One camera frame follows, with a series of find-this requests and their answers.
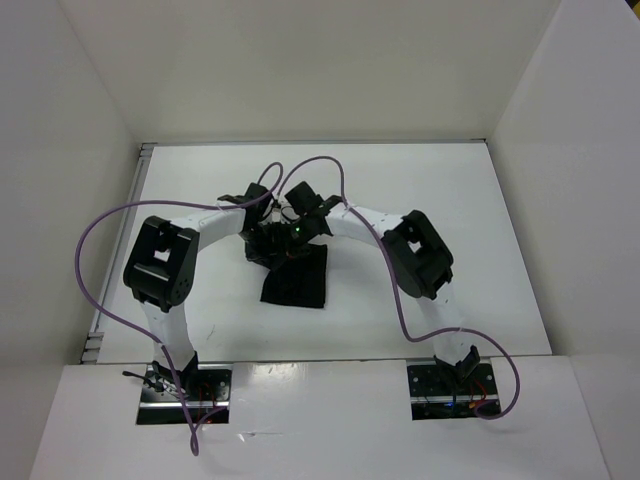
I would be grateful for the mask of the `black skirt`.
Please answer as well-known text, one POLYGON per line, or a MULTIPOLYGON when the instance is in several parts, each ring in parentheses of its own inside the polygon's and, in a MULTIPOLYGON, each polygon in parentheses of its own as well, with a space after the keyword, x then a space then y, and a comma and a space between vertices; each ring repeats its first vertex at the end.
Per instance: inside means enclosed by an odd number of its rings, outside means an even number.
POLYGON ((260 301, 267 304, 323 309, 326 303, 328 248, 311 245, 303 257, 288 259, 264 282, 260 301))

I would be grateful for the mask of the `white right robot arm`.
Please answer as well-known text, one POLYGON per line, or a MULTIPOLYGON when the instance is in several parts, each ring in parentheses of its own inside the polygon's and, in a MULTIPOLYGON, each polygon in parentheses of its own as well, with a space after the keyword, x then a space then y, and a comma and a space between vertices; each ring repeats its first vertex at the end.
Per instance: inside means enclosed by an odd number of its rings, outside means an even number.
POLYGON ((392 215, 357 209, 337 195, 323 200, 314 194, 302 200, 289 193, 286 199, 298 215, 286 227, 287 252, 300 253, 320 235, 350 238, 379 248, 390 272, 394 300, 400 300, 401 292, 414 298, 435 328, 420 338, 413 337, 400 314, 403 334, 412 343, 444 335, 434 343, 440 385, 450 393, 462 392, 470 385, 480 355, 475 345, 457 336, 462 328, 451 286, 454 258, 428 217, 420 210, 392 215))

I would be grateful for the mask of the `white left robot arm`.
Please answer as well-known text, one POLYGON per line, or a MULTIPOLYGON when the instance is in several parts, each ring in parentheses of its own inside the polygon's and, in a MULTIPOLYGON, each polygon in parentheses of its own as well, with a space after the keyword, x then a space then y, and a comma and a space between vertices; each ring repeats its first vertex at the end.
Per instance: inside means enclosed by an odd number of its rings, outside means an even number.
POLYGON ((249 233, 272 200, 271 191, 251 183, 243 195, 224 195, 211 208, 174 219, 150 216, 139 230, 123 281, 154 337, 154 370, 176 399, 192 397, 199 387, 199 359, 185 312, 198 254, 228 236, 249 233))

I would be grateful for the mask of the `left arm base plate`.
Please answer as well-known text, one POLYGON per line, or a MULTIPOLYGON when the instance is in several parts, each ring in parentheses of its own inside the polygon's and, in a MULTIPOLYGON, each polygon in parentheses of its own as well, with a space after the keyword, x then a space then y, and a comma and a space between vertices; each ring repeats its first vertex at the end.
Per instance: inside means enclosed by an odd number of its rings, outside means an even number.
MULTIPOLYGON (((197 373, 182 386, 186 406, 194 424, 228 424, 232 386, 230 364, 200 364, 197 373)), ((144 375, 133 374, 142 381, 136 424, 142 426, 186 424, 177 390, 171 380, 163 378, 152 365, 144 375)))

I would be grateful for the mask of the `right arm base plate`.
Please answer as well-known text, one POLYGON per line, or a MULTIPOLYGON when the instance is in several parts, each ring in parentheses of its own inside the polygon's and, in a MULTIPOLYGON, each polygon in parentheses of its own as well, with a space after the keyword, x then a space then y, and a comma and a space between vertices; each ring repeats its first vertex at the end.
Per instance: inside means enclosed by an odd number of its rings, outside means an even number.
POLYGON ((489 362, 481 362, 456 392, 434 362, 409 363, 406 370, 413 421, 474 418, 476 410, 495 416, 502 411, 489 362))

